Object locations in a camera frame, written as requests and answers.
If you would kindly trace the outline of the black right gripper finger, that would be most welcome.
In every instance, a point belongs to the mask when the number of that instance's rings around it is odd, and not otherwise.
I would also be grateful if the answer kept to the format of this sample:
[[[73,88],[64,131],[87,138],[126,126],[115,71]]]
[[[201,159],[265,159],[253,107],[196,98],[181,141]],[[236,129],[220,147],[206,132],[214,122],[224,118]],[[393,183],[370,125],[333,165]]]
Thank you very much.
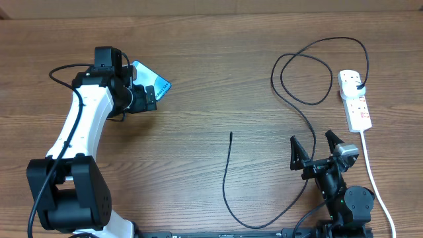
[[[297,171],[312,165],[312,160],[295,136],[290,138],[291,162],[290,169]]]
[[[344,141],[341,140],[332,130],[328,130],[325,133],[325,136],[327,138],[328,146],[330,148],[331,153],[334,152],[334,149],[338,144],[344,143]]]

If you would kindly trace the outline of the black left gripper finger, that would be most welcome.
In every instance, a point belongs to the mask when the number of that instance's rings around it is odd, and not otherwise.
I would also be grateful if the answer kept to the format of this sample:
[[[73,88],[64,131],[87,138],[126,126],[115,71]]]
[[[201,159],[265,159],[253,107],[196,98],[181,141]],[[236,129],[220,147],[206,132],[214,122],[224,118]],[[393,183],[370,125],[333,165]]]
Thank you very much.
[[[124,65],[122,67],[122,75],[124,85],[126,87],[132,87],[137,76],[136,68],[133,65]]]
[[[157,101],[155,98],[154,86],[146,86],[146,111],[153,111],[157,109]]]

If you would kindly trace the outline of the blue Galaxy smartphone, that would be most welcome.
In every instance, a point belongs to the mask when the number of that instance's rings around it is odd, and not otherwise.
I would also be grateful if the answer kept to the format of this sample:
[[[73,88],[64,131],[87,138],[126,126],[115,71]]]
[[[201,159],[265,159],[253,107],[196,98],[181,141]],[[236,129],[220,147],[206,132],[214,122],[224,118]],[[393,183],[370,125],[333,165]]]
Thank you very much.
[[[133,61],[136,77],[134,85],[153,86],[155,91],[155,99],[160,101],[166,93],[171,89],[171,83],[155,73],[152,69],[142,64],[140,61]]]

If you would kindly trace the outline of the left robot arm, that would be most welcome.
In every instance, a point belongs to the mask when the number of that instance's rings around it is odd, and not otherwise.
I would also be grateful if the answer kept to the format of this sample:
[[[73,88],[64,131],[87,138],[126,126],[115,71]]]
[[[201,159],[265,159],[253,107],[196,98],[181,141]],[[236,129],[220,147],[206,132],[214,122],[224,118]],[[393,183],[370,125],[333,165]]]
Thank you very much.
[[[135,222],[113,210],[96,164],[106,121],[157,108],[154,87],[134,81],[135,66],[122,63],[128,60],[118,48],[97,47],[94,62],[67,85],[73,98],[60,135],[45,158],[31,160],[26,169],[34,199],[28,237],[36,218],[44,229],[71,237],[142,237]]]

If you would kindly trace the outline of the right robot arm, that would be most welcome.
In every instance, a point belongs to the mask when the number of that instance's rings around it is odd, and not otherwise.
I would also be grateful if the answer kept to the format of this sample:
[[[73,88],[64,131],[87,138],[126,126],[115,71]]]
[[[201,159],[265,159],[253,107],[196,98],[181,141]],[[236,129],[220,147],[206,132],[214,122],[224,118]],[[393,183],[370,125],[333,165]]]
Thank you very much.
[[[365,225],[371,221],[375,194],[362,186],[348,187],[342,177],[356,162],[360,152],[353,143],[345,143],[332,131],[325,136],[330,149],[326,159],[312,160],[296,137],[290,138],[293,171],[301,170],[303,180],[313,179],[320,190],[323,203],[304,215],[293,229],[282,229],[283,237],[372,237]],[[311,214],[327,207],[329,219],[320,220],[315,227],[300,225]]]

